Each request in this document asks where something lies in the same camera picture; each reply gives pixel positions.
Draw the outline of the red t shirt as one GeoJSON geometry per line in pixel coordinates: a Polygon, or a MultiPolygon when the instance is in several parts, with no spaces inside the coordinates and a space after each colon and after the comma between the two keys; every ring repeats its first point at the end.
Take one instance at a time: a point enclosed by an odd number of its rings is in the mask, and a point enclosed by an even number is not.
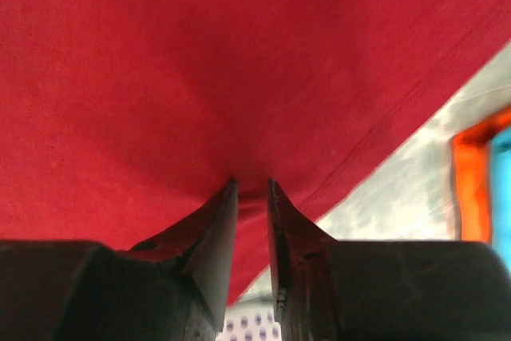
{"type": "Polygon", "coordinates": [[[510,0],[1,0],[1,235],[128,248],[267,181],[316,219],[510,37],[510,0]]]}

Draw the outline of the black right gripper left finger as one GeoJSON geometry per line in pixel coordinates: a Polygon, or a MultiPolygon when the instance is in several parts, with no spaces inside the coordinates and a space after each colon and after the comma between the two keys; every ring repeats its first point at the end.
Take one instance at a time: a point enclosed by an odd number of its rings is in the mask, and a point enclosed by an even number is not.
{"type": "Polygon", "coordinates": [[[213,340],[224,325],[238,213],[229,181],[127,251],[1,242],[4,340],[213,340]]]}

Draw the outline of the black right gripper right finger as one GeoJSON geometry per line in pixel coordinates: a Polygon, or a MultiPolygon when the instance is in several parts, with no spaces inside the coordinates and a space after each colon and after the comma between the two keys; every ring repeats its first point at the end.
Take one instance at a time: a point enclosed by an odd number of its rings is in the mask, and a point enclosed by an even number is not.
{"type": "Polygon", "coordinates": [[[267,203],[274,316],[283,339],[509,339],[510,275],[488,245],[337,240],[274,180],[267,203]]]}

